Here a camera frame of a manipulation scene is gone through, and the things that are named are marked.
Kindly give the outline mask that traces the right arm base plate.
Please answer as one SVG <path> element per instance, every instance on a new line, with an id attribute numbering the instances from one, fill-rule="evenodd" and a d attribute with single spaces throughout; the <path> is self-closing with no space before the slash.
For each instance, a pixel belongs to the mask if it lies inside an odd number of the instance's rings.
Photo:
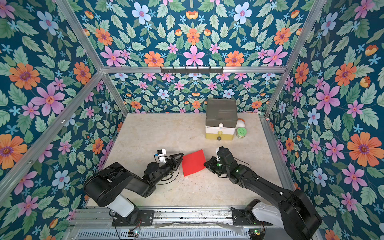
<path id="1" fill-rule="evenodd" d="M 231 208 L 232 220 L 234 226 L 271 226 L 267 222 L 258 221 L 251 213 L 245 209 Z"/>

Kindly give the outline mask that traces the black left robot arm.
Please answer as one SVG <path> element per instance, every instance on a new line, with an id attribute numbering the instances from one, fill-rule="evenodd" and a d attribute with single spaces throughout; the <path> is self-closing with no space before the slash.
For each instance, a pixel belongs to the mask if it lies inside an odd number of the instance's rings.
<path id="1" fill-rule="evenodd" d="M 123 218 L 130 217 L 137 207 L 122 195 L 123 190 L 149 197 L 158 185 L 168 180 L 167 176 L 172 177 L 179 170 L 183 157 L 183 153 L 159 156 L 160 162 L 149 163 L 142 177 L 113 163 L 87 178 L 84 191 L 99 207 L 106 207 Z"/>

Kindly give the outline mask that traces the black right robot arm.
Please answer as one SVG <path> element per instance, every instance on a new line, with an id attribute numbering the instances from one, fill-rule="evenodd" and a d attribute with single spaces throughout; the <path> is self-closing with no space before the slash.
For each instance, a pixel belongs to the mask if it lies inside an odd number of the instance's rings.
<path id="1" fill-rule="evenodd" d="M 245 208 L 250 223 L 267 222 L 283 228 L 293 240 L 310 240 L 323 223 L 307 195 L 279 187 L 256 174 L 251 167 L 239 164 L 230 150 L 219 147 L 216 156 L 204 166 L 218 177 L 224 175 L 233 184 L 250 190 L 267 203 L 254 199 Z"/>

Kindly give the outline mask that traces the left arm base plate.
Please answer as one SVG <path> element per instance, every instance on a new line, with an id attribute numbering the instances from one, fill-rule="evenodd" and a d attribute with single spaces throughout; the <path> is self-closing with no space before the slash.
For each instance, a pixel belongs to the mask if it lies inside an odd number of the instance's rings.
<path id="1" fill-rule="evenodd" d="M 153 210 L 134 210 L 127 217 L 122 217 L 118 213 L 110 210 L 109 214 L 113 219 L 114 227 L 147 227 L 151 226 L 154 220 Z"/>

